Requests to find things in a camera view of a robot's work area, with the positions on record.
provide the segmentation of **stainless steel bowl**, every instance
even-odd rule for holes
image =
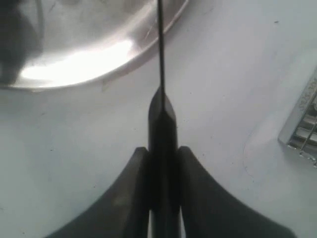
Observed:
[[[165,31],[187,2],[164,1]],[[157,41],[156,9],[155,0],[24,1],[20,12],[0,16],[7,26],[0,37],[1,82],[43,90],[124,70]]]

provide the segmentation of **white table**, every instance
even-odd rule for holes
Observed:
[[[316,236],[317,171],[277,142],[317,65],[317,1],[195,0],[168,34],[179,144],[250,207]],[[41,238],[147,145],[158,56],[111,82],[0,92],[0,237]]]

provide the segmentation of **metal bowl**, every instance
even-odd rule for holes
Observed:
[[[187,2],[164,1],[165,31]],[[0,37],[1,83],[43,90],[123,70],[157,41],[156,10],[156,0],[24,1],[20,11],[0,16],[7,26]]]

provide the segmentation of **metal grater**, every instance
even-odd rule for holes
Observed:
[[[317,68],[305,87],[278,139],[317,168]]]

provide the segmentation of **white surface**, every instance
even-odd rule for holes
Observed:
[[[277,135],[317,65],[316,7],[195,0],[166,46],[179,144],[232,194],[301,238],[316,236],[317,171]],[[0,93],[0,237],[41,238],[109,187],[134,147],[147,144],[158,76],[155,57],[104,84]]]

